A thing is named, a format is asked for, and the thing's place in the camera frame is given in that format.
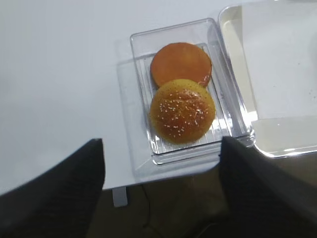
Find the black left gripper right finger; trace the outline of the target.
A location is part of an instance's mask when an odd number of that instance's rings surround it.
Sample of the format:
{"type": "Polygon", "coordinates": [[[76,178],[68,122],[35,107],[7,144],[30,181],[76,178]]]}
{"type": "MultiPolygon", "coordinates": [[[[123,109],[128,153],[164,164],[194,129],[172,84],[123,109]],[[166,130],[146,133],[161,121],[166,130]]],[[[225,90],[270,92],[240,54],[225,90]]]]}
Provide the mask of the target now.
{"type": "Polygon", "coordinates": [[[221,142],[219,178],[243,238],[315,238],[317,188],[233,137],[221,142]]]}

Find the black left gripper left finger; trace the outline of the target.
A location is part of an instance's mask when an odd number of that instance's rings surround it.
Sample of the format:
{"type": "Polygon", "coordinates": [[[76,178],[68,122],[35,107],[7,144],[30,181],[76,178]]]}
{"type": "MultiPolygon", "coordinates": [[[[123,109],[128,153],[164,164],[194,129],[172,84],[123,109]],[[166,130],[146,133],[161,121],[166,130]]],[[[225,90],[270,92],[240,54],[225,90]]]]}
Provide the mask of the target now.
{"type": "Polygon", "coordinates": [[[0,197],[2,238],[84,238],[105,181],[104,147],[92,139],[52,169],[0,197]]]}

